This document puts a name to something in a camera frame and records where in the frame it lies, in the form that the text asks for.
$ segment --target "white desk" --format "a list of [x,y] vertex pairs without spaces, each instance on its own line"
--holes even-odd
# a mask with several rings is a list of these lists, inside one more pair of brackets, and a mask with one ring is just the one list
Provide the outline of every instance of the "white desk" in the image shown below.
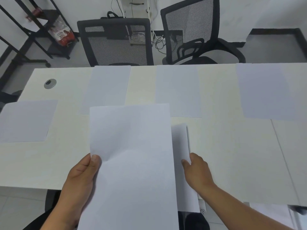
[[[283,68],[290,75],[302,75],[307,64]],[[172,123],[187,123],[191,151],[209,163],[216,183],[241,201],[307,205],[306,125],[279,121],[281,127],[275,126],[299,190],[299,203],[271,120],[243,116],[235,64],[199,65],[198,70],[203,117],[173,117]],[[19,100],[58,99],[58,106],[44,142],[0,145],[0,186],[62,188],[71,167],[89,153],[89,116],[80,115],[79,109],[91,71],[34,70]],[[154,103],[155,77],[155,66],[131,67],[125,104]],[[45,89],[51,78],[57,80],[56,86]],[[307,80],[303,84],[293,80],[295,84],[303,89]],[[300,134],[305,138],[297,145]],[[296,163],[302,165],[300,170]]]

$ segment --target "mesh chair back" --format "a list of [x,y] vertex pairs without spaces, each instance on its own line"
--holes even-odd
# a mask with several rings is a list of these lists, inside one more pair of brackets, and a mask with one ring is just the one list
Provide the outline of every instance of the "mesh chair back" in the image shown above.
[[154,65],[149,19],[94,19],[77,25],[91,67]]
[[166,60],[174,64],[214,47],[219,35],[220,1],[185,0],[161,10]]

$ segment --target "paper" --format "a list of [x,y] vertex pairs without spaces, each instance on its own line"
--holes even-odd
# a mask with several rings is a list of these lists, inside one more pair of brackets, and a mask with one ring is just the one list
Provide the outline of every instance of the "paper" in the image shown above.
[[181,164],[182,159],[186,159],[191,163],[186,124],[172,126],[172,140],[178,211],[199,213],[200,207],[197,193],[186,182],[185,172]]
[[93,106],[124,105],[131,66],[95,66],[80,110]]
[[[41,19],[41,18],[38,18],[37,19],[43,26],[48,22],[48,20],[46,19]],[[39,31],[39,26],[36,25],[36,23],[34,21],[31,21],[29,22],[28,19],[25,19],[22,26],[30,31],[33,31],[33,32],[38,32]]]
[[156,103],[169,103],[172,117],[201,117],[196,65],[159,65]]
[[0,114],[0,143],[44,141],[57,100],[8,103]]
[[237,64],[241,106],[247,118],[296,120],[295,103],[279,64]]
[[102,158],[78,230],[178,230],[169,106],[90,109],[90,150]]

